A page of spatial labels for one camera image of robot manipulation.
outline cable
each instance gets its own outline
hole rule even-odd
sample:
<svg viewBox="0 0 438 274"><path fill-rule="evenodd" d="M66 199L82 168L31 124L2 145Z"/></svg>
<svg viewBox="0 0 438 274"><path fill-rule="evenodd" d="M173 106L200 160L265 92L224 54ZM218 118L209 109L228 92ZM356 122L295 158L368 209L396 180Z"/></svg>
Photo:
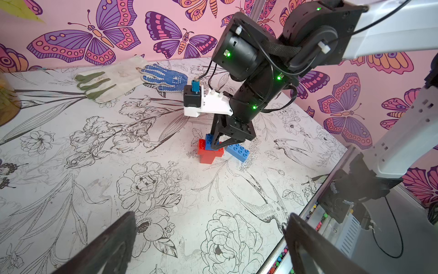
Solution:
<svg viewBox="0 0 438 274"><path fill-rule="evenodd" d="M271 84L269 85L269 90L266 93L265 98L263 99L263 101L257 107L263 105L266 102L266 100L268 99L269 95L271 95L271 91L272 91L272 88L274 86L274 68L272 67L272 64L270 64L270 66L271 66Z"/></svg>
<svg viewBox="0 0 438 274"><path fill-rule="evenodd" d="M212 62L213 62L213 59L210 60L210 64L208 65L207 71L204 74L202 74L201 76L198 77L198 81L201 80L202 78L204 78L207 75L208 71L210 70L210 67L212 66Z"/></svg>
<svg viewBox="0 0 438 274"><path fill-rule="evenodd" d="M265 109L263 109L263 110L261 110L260 112L263 112L263 113L271 113L271 112L273 112L273 111L282 110L283 108L288 107L290 104L292 104L292 103L295 101L295 99L296 99L297 96L298 96L297 88L294 87L294 86L292 86L291 89L293 89L293 95L292 95L292 97L290 98L290 101L289 101L286 105L282 106L281 108L273 108L273 109L270 109L270 110L265 110Z"/></svg>
<svg viewBox="0 0 438 274"><path fill-rule="evenodd" d="M406 6L410 1L411 1L411 0L406 0L406 1L404 1L400 6L396 7L393 11L389 12L387 15L383 16L382 18L380 18L380 19L378 19L378 20L372 22L372 23L369 24L368 26L365 26L365 27L363 27L363 28L361 28L361 29L358 29L357 31L355 31L355 32L353 32L353 33L351 33L351 34L348 34L348 35L346 35L346 36L342 36L342 37L338 37L338 38L336 38L336 39L330 41L329 44L332 43L332 42L334 42L334 41L337 41L337 40L340 40L340 39L344 39L344 38L346 38L346 37L350 37L350 36L353 36L353 35L358 34L358 33L360 33L360 32L363 32L363 31L365 31L365 30L367 30L367 29L369 29L369 28L371 28L371 27L374 27L374 26L377 25L378 23L382 22L383 20L388 19L388 18L389 18L390 16L392 16L394 13L398 12L399 10L401 10L401 9L402 9L404 6Z"/></svg>
<svg viewBox="0 0 438 274"><path fill-rule="evenodd" d="M212 75L210 75L210 78L208 79L208 86L209 86L210 89L212 89L212 90L213 90L213 88L212 88L212 78L213 78L213 75L214 75L215 72L216 72L216 68L217 68L217 67L218 67L218 64L215 65L215 69L213 70Z"/></svg>
<svg viewBox="0 0 438 274"><path fill-rule="evenodd" d="M240 26L244 29L244 31L246 31L246 33L248 34L248 36L251 37L251 33L249 32L249 30L247 29L247 27L243 24L242 21L240 21ZM285 70L281 69L280 67L278 67L278 65L271 59L271 57L269 56L268 53L266 53L265 49L263 49L262 45L256 40L253 39L253 41L257 44L259 50L263 53L263 55L265 56L265 58L268 60L268 62L274 66L279 72L283 73L283 75L287 75L287 76L297 76L300 75L301 73L303 73L305 70L307 70L311 65L312 62L315 60L316 56L312 59L312 62L310 62L310 64L302 71L298 72L298 73L290 73L290 72L286 72Z"/></svg>
<svg viewBox="0 0 438 274"><path fill-rule="evenodd" d="M403 237L402 237L402 233L400 232L399 224L397 223L396 217L394 216L394 213L392 212L391 206L389 205L389 203L388 203L388 199L387 199L386 197L385 197L385 201L386 201L386 203L388 204L389 211L391 212L391 215L392 215L392 217L394 218L394 222L396 223L397 230L399 231L400 241L402 242L402 250L400 251L400 254L399 254L398 256L392 256L392 255L389 255L389 254L386 253L386 252L385 252L385 251L379 246L379 244L377 243L376 236L375 236L375 234L374 234L374 229L372 229L372 231L373 231L373 238L374 238L374 241L376 242L377 247L380 248L380 250L381 250L383 253L385 253L386 255L388 255L388 256L391 257L391 258L398 259L398 258L400 258L400 257L403 255L403 251L404 251Z"/></svg>

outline hummingbird illustration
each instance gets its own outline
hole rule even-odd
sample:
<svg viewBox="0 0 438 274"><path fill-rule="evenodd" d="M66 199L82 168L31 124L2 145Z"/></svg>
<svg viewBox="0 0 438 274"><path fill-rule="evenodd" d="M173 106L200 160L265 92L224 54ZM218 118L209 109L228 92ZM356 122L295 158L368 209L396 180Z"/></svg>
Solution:
<svg viewBox="0 0 438 274"><path fill-rule="evenodd" d="M295 156L295 155L293 154L293 152L298 152L298 153L301 153L301 154L304 154L304 155L308 156L308 155L306 154L306 152L308 153L308 151L305 150L305 149L301 149L301 148L299 148L299 147L290 146L290 145L287 143L288 141L295 141L295 142L296 142L296 140L292 140L292 139L276 139L276 140L274 140L274 143L275 143L275 149L282 149L282 150L284 151L284 154L285 154L289 159L291 159L292 161L294 161L295 163L300 164L300 165L302 165L303 167L307 167L307 168L309 168L309 169L314 170L313 168L310 168L310 167L306 166L303 162L301 162L301 161L297 158L297 156Z"/></svg>
<svg viewBox="0 0 438 274"><path fill-rule="evenodd" d="M236 199L239 200L239 202L247 209L249 212L251 212L255 217L257 217L259 220L270 223L272 219L275 219L277 222L278 230L281 234L283 234L283 226L287 226L287 220L289 218L289 214L287 213L286 207L284 206L283 201L281 200L280 195L278 195L277 190L274 188L274 185L271 183L271 181L268 179L268 182L271 184L272 189L274 190L274 193L277 197L277 200L273 200L268 197L266 192L263 190L261 185L258 183L258 181L250 174L250 176L255 181L255 184L251 183L248 179L248 183L251 184L251 186L254 187L255 190L260 194L260 196L265 200L265 204L262 206L253 205L252 203L248 203L243 201L241 198L237 197L236 194L230 189L231 193L236 197Z"/></svg>
<svg viewBox="0 0 438 274"><path fill-rule="evenodd" d="M306 197L307 201L309 201L309 197L312 197L318 190L316 184L322 184L328 176L328 174L325 174L311 178L310 176L306 175L307 182L301 185L309 184L309 186L306 186L306 188L303 190L304 196Z"/></svg>

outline white 3d-printed bracket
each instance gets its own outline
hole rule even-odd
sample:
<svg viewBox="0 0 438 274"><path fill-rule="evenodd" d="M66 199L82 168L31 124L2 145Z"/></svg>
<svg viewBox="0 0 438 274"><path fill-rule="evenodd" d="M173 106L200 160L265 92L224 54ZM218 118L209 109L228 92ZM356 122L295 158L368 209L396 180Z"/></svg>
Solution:
<svg viewBox="0 0 438 274"><path fill-rule="evenodd" d="M200 92L201 107L184 107L185 116L198 117L201 113L233 115L233 110L230 107L230 99L228 97L213 89L209 89L207 94L204 94L203 85L201 85Z"/></svg>

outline butterfly wallpaper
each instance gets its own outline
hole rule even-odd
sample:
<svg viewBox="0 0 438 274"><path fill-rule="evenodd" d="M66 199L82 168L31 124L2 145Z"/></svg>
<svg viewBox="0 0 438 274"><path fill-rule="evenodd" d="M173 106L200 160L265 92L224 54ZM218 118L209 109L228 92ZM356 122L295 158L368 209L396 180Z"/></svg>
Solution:
<svg viewBox="0 0 438 274"><path fill-rule="evenodd" d="M290 13L306 1L25 0L42 22L0 16L0 72L109 65L134 55L150 62L211 57L234 13L251 16L278 38ZM299 78L295 103L344 145L368 149L415 100L436 53L381 53L319 66ZM427 176L437 159L438 146L412 166L432 189L425 204L438 199L435 177ZM408 189L423 195L411 181Z"/></svg>

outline lego brick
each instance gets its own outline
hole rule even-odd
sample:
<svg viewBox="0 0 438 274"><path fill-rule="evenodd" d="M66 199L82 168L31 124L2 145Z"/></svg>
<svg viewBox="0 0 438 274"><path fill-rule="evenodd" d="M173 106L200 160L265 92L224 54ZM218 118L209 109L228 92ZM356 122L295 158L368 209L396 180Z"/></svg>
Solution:
<svg viewBox="0 0 438 274"><path fill-rule="evenodd" d="M213 142L213 135L206 134L205 135L205 149L206 150L216 151L216 150L212 149L212 142Z"/></svg>
<svg viewBox="0 0 438 274"><path fill-rule="evenodd" d="M219 150L205 150L205 140L199 139L198 143L199 162L202 164L212 164L216 157L222 157L224 149Z"/></svg>
<svg viewBox="0 0 438 274"><path fill-rule="evenodd" d="M230 145L226 148L227 152L236 157L239 161L244 163L249 156L249 150L245 149L243 146L236 144Z"/></svg>
<svg viewBox="0 0 438 274"><path fill-rule="evenodd" d="M216 159L216 156L212 156L212 155L201 155L199 157L199 162L201 164L212 164L213 161Z"/></svg>

